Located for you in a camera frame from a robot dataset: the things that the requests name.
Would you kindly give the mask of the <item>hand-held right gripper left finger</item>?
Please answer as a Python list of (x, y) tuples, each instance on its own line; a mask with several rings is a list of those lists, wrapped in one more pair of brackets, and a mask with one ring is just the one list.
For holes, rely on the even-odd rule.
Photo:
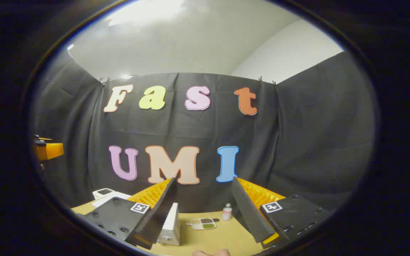
[(176, 178), (168, 178), (127, 196), (104, 198), (74, 208), (78, 218), (96, 232), (147, 250), (157, 242), (177, 195)]

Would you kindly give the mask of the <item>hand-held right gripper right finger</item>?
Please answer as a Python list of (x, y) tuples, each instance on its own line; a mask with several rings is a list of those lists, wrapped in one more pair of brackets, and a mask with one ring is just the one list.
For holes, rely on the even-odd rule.
[(332, 214), (300, 195), (281, 196), (238, 177), (233, 178), (232, 193), (249, 232), (263, 249), (291, 245)]

